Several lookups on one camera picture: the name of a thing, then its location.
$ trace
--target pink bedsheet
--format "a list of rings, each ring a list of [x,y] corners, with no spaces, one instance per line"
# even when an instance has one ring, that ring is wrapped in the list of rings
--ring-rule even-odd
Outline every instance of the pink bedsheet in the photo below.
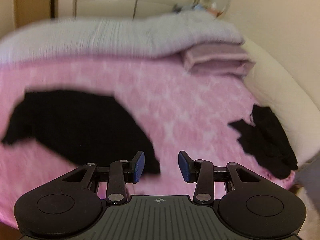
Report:
[[[127,184],[131,194],[192,197],[195,184],[184,183],[178,168],[180,150],[216,166],[238,162],[285,188],[292,184],[294,173],[285,180],[271,176],[243,152],[236,141],[239,134],[227,126],[240,118],[248,121],[256,103],[233,76],[190,75],[178,56],[159,60],[78,57],[6,66],[0,70],[1,136],[13,106],[28,88],[114,93],[151,138],[160,161],[161,176]],[[0,220],[17,227],[13,215],[16,200],[74,168],[35,141],[13,147],[0,144]],[[217,183],[215,198],[224,194],[223,184]]]

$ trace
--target black gripper base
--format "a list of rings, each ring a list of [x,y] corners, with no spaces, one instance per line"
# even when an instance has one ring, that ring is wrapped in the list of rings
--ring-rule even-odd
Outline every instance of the black gripper base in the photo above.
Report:
[[[68,240],[248,240],[225,227],[213,209],[182,196],[132,196],[110,206],[87,231]],[[24,236],[21,240],[33,240]],[[287,240],[298,240],[290,236]]]

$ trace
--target bed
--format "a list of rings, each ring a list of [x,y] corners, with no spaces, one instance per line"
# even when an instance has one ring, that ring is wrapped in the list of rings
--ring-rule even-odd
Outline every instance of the bed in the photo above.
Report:
[[[150,6],[145,14],[150,14]],[[27,33],[28,27],[21,30],[24,31]],[[299,165],[302,165],[317,151],[318,134],[312,133],[312,143],[308,141],[308,151],[302,154],[308,142],[291,132],[295,125],[293,119],[282,115],[285,111],[278,110],[276,106],[279,105],[274,104],[269,85],[263,77],[279,84],[282,80],[275,73],[281,73],[288,85],[284,90],[291,86],[301,93],[305,102],[309,102],[309,98],[264,49],[248,38],[245,40],[243,47],[257,64],[244,82],[232,75],[186,73],[180,55],[176,53],[152,59],[74,53],[73,56],[44,57],[32,62],[23,62],[22,55],[14,63],[3,62],[0,70],[0,134],[4,134],[10,112],[23,97],[25,89],[72,88],[113,93],[150,137],[160,161],[161,176],[145,176],[138,184],[127,185],[130,194],[192,196],[195,185],[184,183],[178,168],[177,154],[180,150],[185,150],[193,159],[209,160],[216,166],[237,162],[288,189],[294,181],[294,172],[287,179],[276,179],[260,167],[253,156],[243,152],[236,141],[239,134],[227,123],[241,118],[249,122],[253,104],[272,106],[289,141],[295,142],[292,147],[298,153]],[[10,58],[12,54],[4,53],[5,50],[0,53]],[[39,55],[45,51],[45,48],[39,50]],[[318,110],[312,109],[314,116],[318,117]],[[12,227],[17,227],[13,206],[22,194],[75,168],[34,140],[14,147],[0,145],[0,158],[0,220]],[[101,198],[104,197],[104,189],[105,185],[100,185],[98,195]],[[224,194],[223,183],[216,183],[215,198]]]

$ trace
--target gray blanket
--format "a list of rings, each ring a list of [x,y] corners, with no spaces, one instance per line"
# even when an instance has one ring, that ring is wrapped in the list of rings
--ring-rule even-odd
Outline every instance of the gray blanket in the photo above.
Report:
[[[147,19],[68,18],[21,28],[0,42],[0,64],[71,55],[163,57],[204,42],[242,44],[230,23],[204,11]]]

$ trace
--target black cloth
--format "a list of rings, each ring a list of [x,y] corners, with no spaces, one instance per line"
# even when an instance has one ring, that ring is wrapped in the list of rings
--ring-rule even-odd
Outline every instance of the black cloth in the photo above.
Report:
[[[254,155],[258,164],[276,178],[285,179],[298,169],[296,156],[276,115],[270,107],[253,105],[255,126],[243,119],[229,125],[241,133],[238,142],[244,152]]]
[[[152,143],[113,96],[71,90],[27,92],[3,144],[34,137],[71,162],[109,166],[145,153],[143,173],[160,173]]]

